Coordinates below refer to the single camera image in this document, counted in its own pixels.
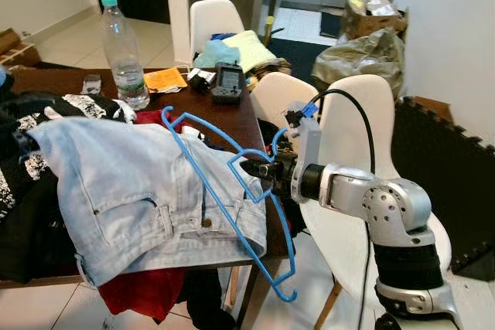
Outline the light blue denim jeans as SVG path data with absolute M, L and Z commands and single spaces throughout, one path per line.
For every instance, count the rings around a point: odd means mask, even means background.
M 29 130 L 56 175 L 60 212 L 89 284 L 133 271 L 219 265 L 266 251 L 258 179 L 233 154 L 159 124 L 67 117 Z

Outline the blue plastic hanger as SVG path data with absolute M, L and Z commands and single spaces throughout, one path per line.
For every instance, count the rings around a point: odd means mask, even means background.
M 240 164 L 241 158 L 254 159 L 254 158 L 249 158 L 248 155 L 261 158 L 259 160 L 262 160 L 263 163 L 268 163 L 275 160 L 275 155 L 279 154 L 277 151 L 276 140 L 279 139 L 279 137 L 281 137 L 288 128 L 280 128 L 276 132 L 275 139 L 273 139 L 272 143 L 270 143 L 270 145 L 273 146 L 272 149 L 275 151 L 262 152 L 261 150 L 254 148 L 244 148 L 243 146 L 241 146 L 241 144 L 238 144 L 236 141 L 234 141 L 232 136 L 223 132 L 222 129 L 217 128 L 216 125 L 213 125 L 213 123 L 210 123 L 208 121 L 205 121 L 205 119 L 202 119 L 201 117 L 196 117 L 196 115 L 191 114 L 190 112 L 183 112 L 183 114 L 178 115 L 178 117 L 174 119 L 169 119 L 169 112 L 173 110 L 174 107 L 172 105 L 166 105 L 166 107 L 162 109 L 162 113 L 160 114 L 160 117 L 162 118 L 162 122 L 164 126 L 166 126 L 167 130 L 169 130 L 169 132 L 173 136 L 173 139 L 176 140 L 176 143 L 180 151 L 184 154 L 184 157 L 189 162 L 189 164 L 191 164 L 191 167 L 193 168 L 195 174 L 198 175 L 198 178 L 202 182 L 203 189 L 205 189 L 205 191 L 208 192 L 209 195 L 213 197 L 213 200 L 215 200 L 215 202 L 218 202 L 220 204 L 220 197 L 218 196 L 218 193 L 215 191 L 215 189 L 213 189 L 213 186 L 211 185 L 209 178 L 207 177 L 205 172 L 202 171 L 201 167 L 197 164 L 192 153 L 186 146 L 184 140 L 180 139 L 178 132 L 176 132 L 176 126 L 180 125 L 180 123 L 183 122 L 185 119 L 189 119 L 189 121 L 194 121 L 205 126 L 205 128 L 212 130 L 212 132 L 215 132 L 220 136 L 220 138 L 225 139 L 227 143 L 232 145 L 234 147 L 234 150 L 237 150 L 237 153 L 234 153 L 233 156 L 230 157 L 229 160 L 227 160 L 227 167 L 232 172 L 234 177 L 237 179 L 238 184 L 240 184 L 241 188 L 247 193 L 248 196 L 250 196 L 251 202 L 261 202 L 262 200 L 267 199 L 275 207 L 278 220 L 282 225 L 284 242 L 287 248 L 290 248 L 290 251 L 288 252 L 290 269 L 287 271 L 286 274 L 277 277 L 272 277 L 272 274 L 270 274 L 270 271 L 266 269 L 266 267 L 262 267 L 261 272 L 263 273 L 263 277 L 265 277 L 265 280 L 268 281 L 269 284 L 271 284 L 273 290 L 275 290 L 277 296 L 282 301 L 287 303 L 296 301 L 296 298 L 298 296 L 298 290 L 294 290 L 292 294 L 284 294 L 284 292 L 282 291 L 283 281 L 286 281 L 287 278 L 293 277 L 294 274 L 296 274 L 296 266 L 295 266 L 295 252 L 291 251 L 292 250 L 291 248 L 293 248 L 294 245 L 292 242 L 292 236 L 290 234 L 291 232 L 289 228 L 290 225 L 286 218 L 285 210 L 282 207 L 282 203 L 280 202 L 280 198 L 279 196 L 276 196 L 274 193 L 272 193 L 272 190 L 270 188 L 267 188 L 265 189 L 264 192 L 255 195 L 254 192 L 252 192 L 252 188 L 248 185 L 247 181 L 244 181 L 244 177 L 241 177 L 241 172 L 244 172 L 244 174 L 247 173 L 244 170 L 238 171 L 234 168 L 234 165 Z M 220 206 L 220 213 L 222 213 L 223 216 L 226 217 L 227 223 L 229 223 L 230 226 L 232 226 L 232 228 L 234 229 L 234 234 L 237 235 L 237 238 L 241 242 L 241 245 L 243 245 L 244 248 L 247 248 L 247 251 L 248 253 L 250 253 L 251 259 L 254 261 L 254 263 L 261 264 L 261 256 L 259 256 L 258 253 L 255 252 L 254 248 L 252 248 L 252 246 L 248 242 L 247 237 L 245 237 L 240 227 L 237 226 L 237 222 L 234 221 L 232 214 L 230 214 L 229 211 L 226 211 L 226 209 L 223 209 L 222 206 Z

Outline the black garment white print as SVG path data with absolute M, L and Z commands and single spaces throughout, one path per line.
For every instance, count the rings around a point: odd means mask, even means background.
M 0 100 L 0 225 L 26 207 L 28 191 L 54 178 L 41 154 L 27 155 L 15 146 L 14 133 L 63 117 L 133 123 L 137 114 L 124 101 L 101 94 L 25 92 Z

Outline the white plastic chair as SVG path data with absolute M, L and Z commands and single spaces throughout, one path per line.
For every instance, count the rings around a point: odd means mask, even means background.
M 201 53 L 213 34 L 240 33 L 244 24 L 230 0 L 201 0 L 189 9 L 191 53 Z
M 257 119 L 286 128 L 285 112 L 290 104 L 307 103 L 318 93 L 315 87 L 287 73 L 266 73 L 250 93 Z
M 385 79 L 359 75 L 338 80 L 319 102 L 323 107 L 317 119 L 322 132 L 317 163 L 360 168 L 386 179 L 400 178 L 391 156 L 394 98 Z M 449 239 L 441 224 L 435 231 L 446 265 Z

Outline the black handheld device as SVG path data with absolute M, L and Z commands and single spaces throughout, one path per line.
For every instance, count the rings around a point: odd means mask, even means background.
M 210 96 L 214 104 L 238 105 L 244 96 L 244 72 L 236 63 L 218 62 Z

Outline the small black white adapter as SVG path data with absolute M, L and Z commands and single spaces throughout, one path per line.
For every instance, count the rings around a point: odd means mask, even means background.
M 215 76 L 216 73 L 213 71 L 193 68 L 186 74 L 186 79 L 188 86 L 192 89 L 198 90 L 198 92 L 208 92 L 212 89 Z

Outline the teal cloth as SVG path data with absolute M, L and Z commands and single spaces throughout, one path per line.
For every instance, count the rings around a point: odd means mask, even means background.
M 218 63 L 237 65 L 240 61 L 240 50 L 230 47 L 223 40 L 210 40 L 193 61 L 194 68 L 214 68 Z

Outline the pale yellow cushion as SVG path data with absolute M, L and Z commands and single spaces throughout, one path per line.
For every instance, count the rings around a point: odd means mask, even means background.
M 272 51 L 266 48 L 254 30 L 245 30 L 222 40 L 227 47 L 237 48 L 240 53 L 238 65 L 244 72 L 250 71 L 255 66 L 269 60 L 276 60 L 277 57 Z

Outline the orange paper packet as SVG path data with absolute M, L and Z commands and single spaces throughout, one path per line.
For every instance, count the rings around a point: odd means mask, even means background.
M 151 94 L 177 93 L 187 87 L 187 80 L 177 67 L 145 73 L 146 89 Z

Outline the plain black garment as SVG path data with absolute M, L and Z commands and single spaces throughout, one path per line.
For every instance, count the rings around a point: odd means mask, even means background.
M 217 269 L 187 270 L 176 303 L 186 302 L 189 318 L 198 330 L 234 330 L 236 320 L 220 307 L 223 296 Z
M 24 284 L 33 278 L 76 274 L 76 253 L 54 184 L 27 192 L 24 204 L 0 223 L 0 280 Z

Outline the olive plastic bag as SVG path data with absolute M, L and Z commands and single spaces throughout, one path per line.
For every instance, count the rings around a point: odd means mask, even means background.
M 325 90 L 343 78 L 371 73 L 389 83 L 393 97 L 406 96 L 405 41 L 391 27 L 326 48 L 312 65 L 312 83 Z

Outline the black foam mat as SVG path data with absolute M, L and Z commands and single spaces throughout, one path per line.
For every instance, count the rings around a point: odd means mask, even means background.
M 428 193 L 448 231 L 450 270 L 494 281 L 494 148 L 404 97 L 395 107 L 391 153 L 399 174 Z

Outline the red garment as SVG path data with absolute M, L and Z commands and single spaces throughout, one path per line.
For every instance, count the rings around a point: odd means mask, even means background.
M 97 291 L 111 315 L 131 310 L 159 324 L 176 305 L 185 274 L 184 267 L 134 271 L 114 277 L 97 287 Z

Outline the clear bottle teal cap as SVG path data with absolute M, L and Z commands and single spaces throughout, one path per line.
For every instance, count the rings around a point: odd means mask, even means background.
M 134 108 L 144 110 L 151 101 L 145 85 L 144 68 L 138 58 L 133 27 L 121 12 L 118 0 L 100 0 L 103 6 L 101 33 L 105 58 L 111 69 L 118 97 Z

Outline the brown cardboard box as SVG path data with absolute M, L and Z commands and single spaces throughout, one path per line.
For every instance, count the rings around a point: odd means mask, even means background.
M 389 0 L 346 0 L 340 34 L 357 39 L 379 29 L 401 33 L 407 27 L 405 15 Z

